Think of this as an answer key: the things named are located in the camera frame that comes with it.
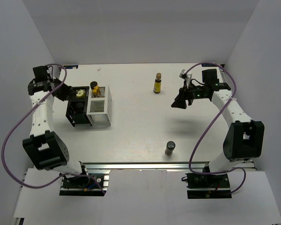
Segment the small brown bottle tan cap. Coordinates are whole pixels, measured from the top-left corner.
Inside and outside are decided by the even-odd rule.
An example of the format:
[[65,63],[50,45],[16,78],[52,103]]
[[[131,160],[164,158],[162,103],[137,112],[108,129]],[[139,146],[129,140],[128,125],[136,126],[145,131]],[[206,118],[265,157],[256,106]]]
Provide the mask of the small brown bottle tan cap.
[[153,92],[156,94],[160,93],[160,91],[161,91],[161,77],[162,77],[161,73],[156,74],[154,89],[153,89]]

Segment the yellow spice jar black lid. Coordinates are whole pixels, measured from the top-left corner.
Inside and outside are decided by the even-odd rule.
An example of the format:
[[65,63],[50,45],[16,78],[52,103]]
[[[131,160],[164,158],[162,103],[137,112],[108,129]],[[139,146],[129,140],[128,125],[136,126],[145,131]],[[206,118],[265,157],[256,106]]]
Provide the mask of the yellow spice jar black lid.
[[91,87],[93,96],[95,96],[95,97],[101,96],[100,89],[99,89],[98,83],[96,81],[92,81],[90,83],[90,87]]

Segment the dark spice jar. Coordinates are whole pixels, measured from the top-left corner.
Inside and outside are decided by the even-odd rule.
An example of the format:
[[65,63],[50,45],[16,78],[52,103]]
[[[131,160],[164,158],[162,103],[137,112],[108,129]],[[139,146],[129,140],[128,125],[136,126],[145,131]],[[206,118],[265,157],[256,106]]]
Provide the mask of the dark spice jar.
[[168,141],[166,144],[166,148],[165,148],[165,155],[166,156],[171,156],[173,154],[173,151],[176,147],[176,144],[173,141]]
[[74,110],[75,110],[75,113],[83,113],[84,112],[84,102],[83,101],[77,101],[74,104]]

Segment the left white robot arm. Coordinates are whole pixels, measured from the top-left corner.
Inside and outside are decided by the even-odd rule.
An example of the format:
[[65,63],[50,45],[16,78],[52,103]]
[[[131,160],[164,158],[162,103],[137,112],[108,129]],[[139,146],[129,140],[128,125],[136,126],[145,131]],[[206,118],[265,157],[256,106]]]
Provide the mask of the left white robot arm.
[[77,95],[73,87],[54,78],[51,65],[33,68],[34,79],[28,84],[32,103],[32,125],[29,137],[22,145],[34,166],[39,170],[55,170],[74,177],[79,187],[89,183],[85,165],[72,161],[66,144],[54,131],[53,103],[55,98],[67,101]]

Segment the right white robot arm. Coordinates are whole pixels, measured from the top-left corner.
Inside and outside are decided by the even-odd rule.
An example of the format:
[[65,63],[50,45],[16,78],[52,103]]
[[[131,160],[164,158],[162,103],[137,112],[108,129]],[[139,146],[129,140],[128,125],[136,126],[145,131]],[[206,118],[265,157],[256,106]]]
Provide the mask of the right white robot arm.
[[184,85],[171,107],[186,109],[196,99],[209,99],[219,109],[216,117],[222,116],[229,128],[222,153],[208,162],[201,172],[203,183],[213,187],[218,183],[219,175],[244,161],[260,157],[265,126],[244,112],[234,98],[231,87],[219,81],[216,69],[203,70],[199,85],[192,84],[192,76],[185,70],[179,76],[184,80]]

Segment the cream cap spice jar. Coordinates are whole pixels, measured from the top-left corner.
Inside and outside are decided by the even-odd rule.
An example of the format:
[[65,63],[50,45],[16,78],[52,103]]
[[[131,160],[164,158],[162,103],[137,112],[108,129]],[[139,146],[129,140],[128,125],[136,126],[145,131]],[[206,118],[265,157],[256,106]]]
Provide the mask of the cream cap spice jar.
[[77,90],[76,98],[85,98],[85,90]]

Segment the black slotted organizer box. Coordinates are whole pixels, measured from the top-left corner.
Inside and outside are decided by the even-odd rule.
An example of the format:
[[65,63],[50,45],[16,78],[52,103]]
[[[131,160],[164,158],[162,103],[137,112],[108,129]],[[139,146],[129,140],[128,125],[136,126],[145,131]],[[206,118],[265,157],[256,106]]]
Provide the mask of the black slotted organizer box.
[[73,87],[75,93],[71,94],[67,103],[66,118],[70,124],[90,124],[87,117],[87,106],[89,99],[89,86]]

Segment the blue label left corner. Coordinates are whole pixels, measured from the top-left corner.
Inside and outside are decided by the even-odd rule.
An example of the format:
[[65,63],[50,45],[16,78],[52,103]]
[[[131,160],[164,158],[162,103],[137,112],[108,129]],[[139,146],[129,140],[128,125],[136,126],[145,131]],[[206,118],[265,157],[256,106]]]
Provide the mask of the blue label left corner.
[[65,69],[78,69],[78,65],[63,65]]

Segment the blue label corner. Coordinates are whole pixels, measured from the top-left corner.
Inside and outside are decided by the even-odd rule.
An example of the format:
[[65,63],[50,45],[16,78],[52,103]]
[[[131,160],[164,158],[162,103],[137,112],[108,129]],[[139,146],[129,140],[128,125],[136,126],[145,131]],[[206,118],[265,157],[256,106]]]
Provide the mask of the blue label corner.
[[63,65],[65,69],[78,69],[78,65]]
[[202,63],[201,66],[202,67],[216,67],[217,64],[214,64],[214,63]]

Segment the white slotted organizer box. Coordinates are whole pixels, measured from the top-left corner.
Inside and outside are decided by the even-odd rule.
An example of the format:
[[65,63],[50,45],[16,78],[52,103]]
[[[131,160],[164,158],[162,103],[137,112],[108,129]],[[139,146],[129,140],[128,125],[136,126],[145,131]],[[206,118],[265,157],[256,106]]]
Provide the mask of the white slotted organizer box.
[[95,96],[90,90],[86,116],[92,126],[111,125],[112,97],[109,86],[99,86],[101,96]]

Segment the blue label right corner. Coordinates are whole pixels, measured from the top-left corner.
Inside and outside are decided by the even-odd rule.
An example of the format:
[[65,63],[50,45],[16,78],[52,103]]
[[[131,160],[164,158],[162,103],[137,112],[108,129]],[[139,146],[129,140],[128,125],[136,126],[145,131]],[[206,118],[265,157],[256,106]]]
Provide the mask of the blue label right corner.
[[216,67],[217,64],[214,64],[214,63],[202,63],[201,66],[202,67]]

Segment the aluminium rail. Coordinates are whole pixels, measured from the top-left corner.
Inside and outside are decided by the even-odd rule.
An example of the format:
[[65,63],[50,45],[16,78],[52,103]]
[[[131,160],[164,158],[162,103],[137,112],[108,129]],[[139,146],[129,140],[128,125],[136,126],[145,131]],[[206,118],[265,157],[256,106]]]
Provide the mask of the aluminium rail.
[[88,170],[189,170],[188,163],[85,163]]

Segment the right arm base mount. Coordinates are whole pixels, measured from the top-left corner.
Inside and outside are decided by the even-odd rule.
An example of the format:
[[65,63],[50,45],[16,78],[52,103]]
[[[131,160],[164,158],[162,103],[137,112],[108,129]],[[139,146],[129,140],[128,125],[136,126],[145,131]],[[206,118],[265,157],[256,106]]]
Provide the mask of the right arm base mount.
[[228,175],[201,175],[186,173],[181,178],[186,183],[188,199],[232,198]]

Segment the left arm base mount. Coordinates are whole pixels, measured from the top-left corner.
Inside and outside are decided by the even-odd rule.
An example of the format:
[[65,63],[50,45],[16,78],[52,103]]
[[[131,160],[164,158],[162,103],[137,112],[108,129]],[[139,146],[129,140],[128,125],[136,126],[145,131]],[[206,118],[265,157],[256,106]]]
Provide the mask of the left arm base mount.
[[104,196],[109,184],[110,171],[91,170],[89,176],[96,179],[95,183],[92,178],[88,177],[64,177],[61,182],[60,196]]

